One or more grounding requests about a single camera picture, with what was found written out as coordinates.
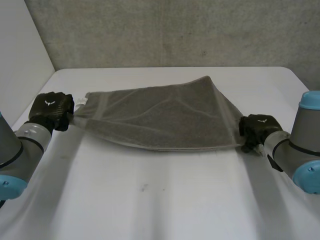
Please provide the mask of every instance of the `towel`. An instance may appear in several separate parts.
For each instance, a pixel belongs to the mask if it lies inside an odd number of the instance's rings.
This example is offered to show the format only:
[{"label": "towel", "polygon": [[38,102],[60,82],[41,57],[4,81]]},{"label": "towel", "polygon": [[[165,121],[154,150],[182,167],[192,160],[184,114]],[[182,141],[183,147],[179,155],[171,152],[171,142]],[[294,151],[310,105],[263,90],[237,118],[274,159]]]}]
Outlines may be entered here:
[{"label": "towel", "polygon": [[99,138],[157,151],[204,151],[244,143],[241,112],[209,76],[167,86],[88,92],[71,124]]}]

